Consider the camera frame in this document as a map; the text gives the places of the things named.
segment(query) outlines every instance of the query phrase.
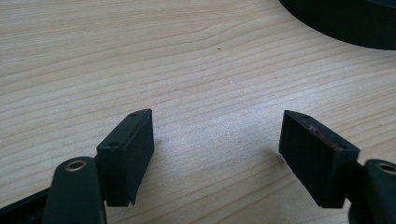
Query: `light wood surface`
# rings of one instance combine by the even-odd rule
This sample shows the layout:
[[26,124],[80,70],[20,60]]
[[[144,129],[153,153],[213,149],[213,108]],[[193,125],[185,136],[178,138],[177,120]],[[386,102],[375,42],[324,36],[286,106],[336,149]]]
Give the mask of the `light wood surface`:
[[0,206],[153,110],[135,206],[108,223],[347,223],[277,153],[283,111],[396,162],[396,52],[332,39],[276,0],[1,1]]

